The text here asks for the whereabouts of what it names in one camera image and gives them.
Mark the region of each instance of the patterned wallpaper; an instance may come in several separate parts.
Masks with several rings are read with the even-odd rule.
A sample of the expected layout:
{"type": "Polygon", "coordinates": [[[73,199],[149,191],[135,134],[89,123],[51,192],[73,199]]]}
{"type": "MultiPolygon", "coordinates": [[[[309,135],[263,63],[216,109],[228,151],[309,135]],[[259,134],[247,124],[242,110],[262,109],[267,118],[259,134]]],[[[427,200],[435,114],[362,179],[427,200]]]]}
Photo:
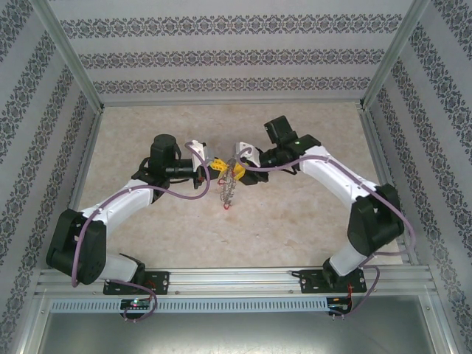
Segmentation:
{"type": "Polygon", "coordinates": [[[472,353],[471,2],[429,4],[370,107],[460,353],[472,353]]]}
{"type": "Polygon", "coordinates": [[[105,103],[360,99],[410,3],[51,1],[105,103]]]}
{"type": "Polygon", "coordinates": [[[0,353],[71,201],[95,114],[27,0],[0,0],[0,353]]]}

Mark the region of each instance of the marble surface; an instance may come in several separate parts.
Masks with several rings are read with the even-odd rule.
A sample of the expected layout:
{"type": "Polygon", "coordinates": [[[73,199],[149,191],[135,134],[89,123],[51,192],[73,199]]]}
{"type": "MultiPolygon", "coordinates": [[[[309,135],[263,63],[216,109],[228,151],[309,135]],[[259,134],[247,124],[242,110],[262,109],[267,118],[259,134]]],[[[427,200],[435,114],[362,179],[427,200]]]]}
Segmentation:
{"type": "MultiPolygon", "coordinates": [[[[80,208],[105,199],[149,156],[155,135],[184,143],[206,142],[228,159],[244,141],[271,148],[263,124],[286,115],[299,136],[309,133],[341,162],[376,181],[353,103],[280,105],[177,105],[106,108],[80,208]]],[[[320,266],[347,241],[349,211],[319,182],[302,173],[272,173],[267,184],[238,184],[226,211],[216,181],[197,201],[164,195],[123,222],[108,239],[110,252],[129,254],[152,268],[320,266]]],[[[172,190],[196,195],[192,183],[172,190]]],[[[398,250],[396,243],[385,247],[398,250]]],[[[399,257],[373,263],[398,264],[399,257]]]]}

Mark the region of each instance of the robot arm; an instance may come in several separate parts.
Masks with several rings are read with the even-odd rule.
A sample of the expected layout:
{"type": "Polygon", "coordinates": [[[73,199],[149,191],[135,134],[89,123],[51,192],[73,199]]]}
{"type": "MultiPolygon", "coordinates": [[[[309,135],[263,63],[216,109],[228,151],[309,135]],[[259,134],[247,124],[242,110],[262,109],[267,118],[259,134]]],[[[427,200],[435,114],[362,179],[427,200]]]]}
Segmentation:
{"type": "MultiPolygon", "coordinates": [[[[192,149],[206,163],[211,162],[205,144],[192,142],[192,149]]],[[[124,254],[109,254],[106,241],[124,220],[138,210],[147,207],[164,193],[152,189],[132,190],[136,186],[155,186],[168,189],[173,180],[192,179],[197,189],[205,180],[204,169],[194,156],[182,159],[176,139],[167,134],[156,136],[151,145],[150,157],[143,160],[139,170],[121,189],[129,190],[100,210],[89,224],[80,250],[77,280],[91,284],[96,280],[121,280],[141,285],[145,275],[145,265],[124,254]]],[[[78,235],[103,202],[77,212],[64,211],[59,219],[48,250],[46,262],[49,266],[72,275],[74,253],[78,235]]]]}
{"type": "MultiPolygon", "coordinates": [[[[266,123],[265,129],[277,146],[262,152],[244,142],[236,144],[236,154],[245,163],[251,167],[279,167],[302,157],[302,161],[292,167],[292,174],[302,171],[320,181],[351,210],[348,242],[323,265],[324,278],[331,287],[342,282],[345,276],[356,270],[375,251],[403,233],[404,225],[400,218],[362,188],[361,184],[400,209],[394,187],[390,184],[378,186],[358,176],[334,159],[321,142],[312,136],[299,138],[284,116],[266,123]]],[[[251,173],[257,175],[267,171],[253,170],[251,173]]],[[[267,181],[268,177],[264,175],[259,180],[267,181]]]]}

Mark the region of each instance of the enclosure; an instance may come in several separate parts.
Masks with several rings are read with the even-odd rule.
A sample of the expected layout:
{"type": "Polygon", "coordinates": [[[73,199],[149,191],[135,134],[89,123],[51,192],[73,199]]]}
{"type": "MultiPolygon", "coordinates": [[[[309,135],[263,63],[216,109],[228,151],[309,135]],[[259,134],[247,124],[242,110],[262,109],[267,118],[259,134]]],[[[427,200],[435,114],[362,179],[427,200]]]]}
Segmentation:
{"type": "Polygon", "coordinates": [[[470,0],[0,8],[1,353],[472,353],[470,0]],[[238,182],[227,210],[213,181],[200,201],[163,195],[123,222],[107,250],[170,274],[147,324],[118,315],[129,296],[48,269],[59,215],[124,186],[156,135],[227,161],[236,142],[271,148],[264,124],[282,115],[392,184],[417,235],[369,262],[380,279],[364,270],[373,291],[355,316],[332,321],[328,294],[291,276],[342,247],[350,216],[303,173],[238,182]]]}

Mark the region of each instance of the yellow object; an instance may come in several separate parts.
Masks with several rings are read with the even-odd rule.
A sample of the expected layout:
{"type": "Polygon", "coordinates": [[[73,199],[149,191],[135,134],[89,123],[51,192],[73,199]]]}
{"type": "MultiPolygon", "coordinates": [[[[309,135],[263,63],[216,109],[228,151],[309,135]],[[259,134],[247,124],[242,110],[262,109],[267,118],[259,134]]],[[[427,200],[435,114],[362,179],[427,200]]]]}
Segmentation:
{"type": "MultiPolygon", "coordinates": [[[[213,162],[209,166],[213,170],[220,171],[220,178],[223,176],[223,173],[228,170],[228,164],[221,159],[213,160],[213,162]]],[[[235,180],[239,181],[244,176],[245,171],[246,169],[243,166],[241,166],[240,164],[236,164],[235,168],[233,169],[235,180]]]]}

